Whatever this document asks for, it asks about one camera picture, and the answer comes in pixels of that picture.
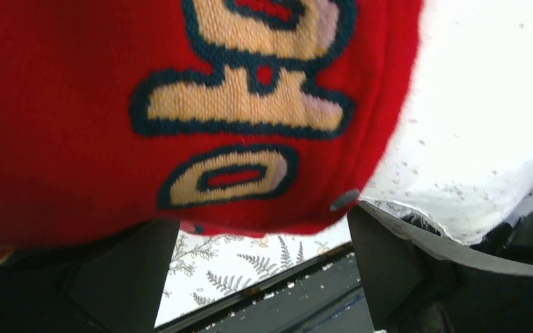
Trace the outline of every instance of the white fabric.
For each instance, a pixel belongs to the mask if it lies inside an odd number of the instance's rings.
[[[473,244],[533,186],[533,0],[427,0],[398,129],[362,192]]]

